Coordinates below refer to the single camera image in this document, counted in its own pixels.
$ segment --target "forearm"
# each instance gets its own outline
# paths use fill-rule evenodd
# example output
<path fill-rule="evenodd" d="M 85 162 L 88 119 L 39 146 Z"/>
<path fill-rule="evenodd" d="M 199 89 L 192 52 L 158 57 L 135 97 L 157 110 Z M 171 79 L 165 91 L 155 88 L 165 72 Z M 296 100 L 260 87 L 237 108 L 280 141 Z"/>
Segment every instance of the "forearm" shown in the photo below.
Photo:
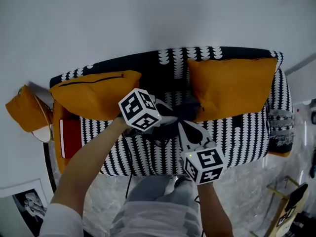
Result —
<path fill-rule="evenodd" d="M 113 144 L 126 129 L 124 120 L 115 119 L 103 132 L 84 145 L 68 163 L 51 202 L 66 205 L 82 215 L 84 197 L 89 186 Z"/>
<path fill-rule="evenodd" d="M 201 218 L 207 237 L 232 237 L 232 224 L 223 210 L 212 184 L 198 185 Z"/>

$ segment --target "person's right arm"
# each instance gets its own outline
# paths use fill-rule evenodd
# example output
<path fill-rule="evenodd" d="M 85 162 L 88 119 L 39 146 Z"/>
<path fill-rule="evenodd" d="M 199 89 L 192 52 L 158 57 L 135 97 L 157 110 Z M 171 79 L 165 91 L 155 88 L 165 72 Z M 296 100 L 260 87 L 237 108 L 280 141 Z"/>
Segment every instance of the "person's right arm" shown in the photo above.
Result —
<path fill-rule="evenodd" d="M 232 224 L 211 183 L 197 186 L 202 226 L 207 237 L 233 237 Z"/>

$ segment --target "red book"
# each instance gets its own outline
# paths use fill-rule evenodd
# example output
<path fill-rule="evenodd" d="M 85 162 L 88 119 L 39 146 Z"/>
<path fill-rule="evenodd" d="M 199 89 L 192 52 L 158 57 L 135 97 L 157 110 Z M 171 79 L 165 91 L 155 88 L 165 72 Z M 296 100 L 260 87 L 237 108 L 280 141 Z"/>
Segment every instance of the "red book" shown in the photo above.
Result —
<path fill-rule="evenodd" d="M 62 158 L 71 159 L 82 147 L 79 119 L 60 120 L 60 144 Z"/>

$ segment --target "white sleeve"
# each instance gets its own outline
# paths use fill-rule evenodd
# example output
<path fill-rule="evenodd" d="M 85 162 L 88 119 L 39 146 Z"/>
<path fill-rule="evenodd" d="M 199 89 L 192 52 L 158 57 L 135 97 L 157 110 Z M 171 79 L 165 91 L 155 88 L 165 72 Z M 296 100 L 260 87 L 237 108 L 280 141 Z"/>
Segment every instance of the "white sleeve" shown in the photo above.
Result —
<path fill-rule="evenodd" d="M 39 237 L 83 237 L 82 219 L 76 211 L 65 205 L 50 204 Z"/>

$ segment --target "gray floor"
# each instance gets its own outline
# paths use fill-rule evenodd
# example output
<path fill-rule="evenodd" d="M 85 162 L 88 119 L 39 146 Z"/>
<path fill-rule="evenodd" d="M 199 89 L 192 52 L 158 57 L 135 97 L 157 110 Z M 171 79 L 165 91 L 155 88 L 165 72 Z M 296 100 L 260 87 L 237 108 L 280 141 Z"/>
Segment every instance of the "gray floor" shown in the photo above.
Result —
<path fill-rule="evenodd" d="M 264 159 L 227 170 L 223 178 L 214 183 L 224 210 L 228 214 L 235 237 L 250 236 L 254 231 L 262 236 L 276 211 L 279 198 L 266 188 L 272 184 L 286 193 L 294 187 L 284 181 L 286 175 L 307 182 L 309 196 L 305 210 L 316 211 L 316 180 L 309 177 L 309 169 L 315 145 L 316 126 L 310 121 L 311 111 L 304 105 L 295 106 L 295 139 L 288 158 L 267 155 Z M 53 144 L 51 159 L 58 182 Z M 133 178 L 131 189 L 140 179 Z M 84 204 L 84 228 L 94 237 L 107 237 L 111 222 L 125 200 L 128 177 L 109 177 L 99 174 L 88 190 Z"/>

